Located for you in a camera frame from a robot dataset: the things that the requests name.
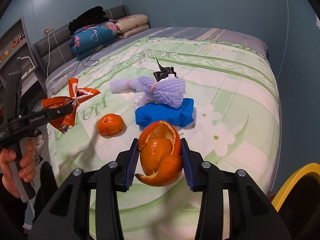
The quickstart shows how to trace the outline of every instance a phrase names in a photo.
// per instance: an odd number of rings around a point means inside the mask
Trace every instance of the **human hand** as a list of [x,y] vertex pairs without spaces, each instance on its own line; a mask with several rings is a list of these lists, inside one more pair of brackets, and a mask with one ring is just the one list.
[[[2,149],[0,153],[0,166],[3,173],[2,183],[6,190],[10,192],[16,198],[20,198],[19,191],[14,183],[10,168],[9,162],[12,162],[16,159],[17,155],[14,151],[8,149]],[[25,182],[30,182],[36,175],[35,170],[35,146],[33,140],[29,140],[27,143],[27,152],[20,160],[21,170],[19,172],[20,178]]]

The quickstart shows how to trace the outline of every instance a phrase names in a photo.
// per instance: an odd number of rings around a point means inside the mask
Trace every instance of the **gripper handle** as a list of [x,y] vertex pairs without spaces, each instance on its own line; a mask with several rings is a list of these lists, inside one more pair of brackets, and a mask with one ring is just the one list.
[[36,192],[33,188],[34,184],[32,182],[25,182],[19,177],[19,171],[22,169],[20,166],[20,160],[25,155],[27,151],[27,143],[29,138],[23,138],[19,142],[16,142],[7,147],[7,149],[16,152],[16,159],[13,162],[9,162],[10,171],[15,182],[15,185],[19,191],[22,202],[28,202],[30,199],[34,198]]

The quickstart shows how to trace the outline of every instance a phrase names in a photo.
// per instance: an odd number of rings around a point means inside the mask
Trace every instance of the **pink flower print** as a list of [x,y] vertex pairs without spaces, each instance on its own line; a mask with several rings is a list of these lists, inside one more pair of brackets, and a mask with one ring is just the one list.
[[75,42],[75,46],[76,47],[80,47],[80,41],[79,41],[79,37],[78,36],[76,36],[76,37],[74,37],[74,42]]
[[110,30],[114,31],[114,32],[118,32],[118,28],[116,27],[116,25],[114,23],[107,23],[107,26]]

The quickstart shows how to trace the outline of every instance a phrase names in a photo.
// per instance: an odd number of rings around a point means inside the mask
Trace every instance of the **beige folded quilt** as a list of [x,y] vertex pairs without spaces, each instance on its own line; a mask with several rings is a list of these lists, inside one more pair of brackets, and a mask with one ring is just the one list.
[[123,17],[116,22],[116,26],[119,33],[124,33],[140,25],[146,24],[148,22],[148,17],[144,14],[135,14],[127,17]]
[[128,38],[128,37],[130,37],[130,36],[132,36],[132,35],[134,35],[134,34],[136,34],[136,33],[142,32],[142,31],[144,31],[144,30],[146,30],[146,29],[148,29],[148,28],[149,28],[149,25],[148,25],[148,24],[144,24],[144,25],[135,27],[135,28],[133,28],[133,29],[131,29],[131,30],[128,30],[128,31],[126,31],[126,32],[124,32],[124,33],[121,33],[121,34],[119,35],[119,38],[121,38],[121,39],[123,39],[123,38]]

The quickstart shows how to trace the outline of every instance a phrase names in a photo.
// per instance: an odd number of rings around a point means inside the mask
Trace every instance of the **yellow handle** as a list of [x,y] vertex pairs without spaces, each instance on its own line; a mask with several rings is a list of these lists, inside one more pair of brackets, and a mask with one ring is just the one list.
[[320,183],[320,165],[317,163],[307,164],[306,166],[302,167],[301,169],[293,173],[286,180],[286,182],[282,185],[282,187],[277,192],[276,196],[271,202],[277,212],[279,212],[282,204],[284,203],[285,199],[287,198],[293,187],[304,176],[313,176]]

